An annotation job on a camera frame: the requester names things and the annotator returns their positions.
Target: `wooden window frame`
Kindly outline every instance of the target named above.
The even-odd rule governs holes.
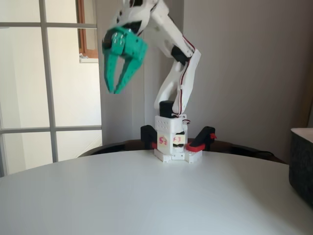
[[[76,0],[76,8],[77,8],[77,22],[79,24],[85,24],[85,8],[84,8],[84,0]],[[87,49],[87,41],[86,41],[86,29],[79,28],[78,29],[78,41],[79,41],[79,53],[83,54],[83,56],[88,56],[88,58],[98,58],[98,50],[90,50]]]

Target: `white wall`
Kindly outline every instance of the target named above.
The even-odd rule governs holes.
[[[187,107],[195,136],[203,126],[218,140],[288,160],[312,54],[311,0],[186,0],[184,34],[201,51]]]

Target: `gray fabric object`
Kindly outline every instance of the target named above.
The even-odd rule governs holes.
[[[289,182],[313,206],[313,143],[295,132],[291,140]]]

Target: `white base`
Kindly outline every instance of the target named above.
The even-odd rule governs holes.
[[[159,158],[164,163],[168,163],[171,160],[185,160],[188,163],[194,163],[202,159],[202,151],[194,153],[185,149],[181,153],[175,153],[174,155],[170,156],[165,155],[158,151],[157,149],[155,149],[155,156],[157,156],[157,158]]]

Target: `white table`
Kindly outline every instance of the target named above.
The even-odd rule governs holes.
[[[151,151],[46,165],[0,179],[1,235],[311,235],[313,209],[288,166],[204,153],[163,164]]]

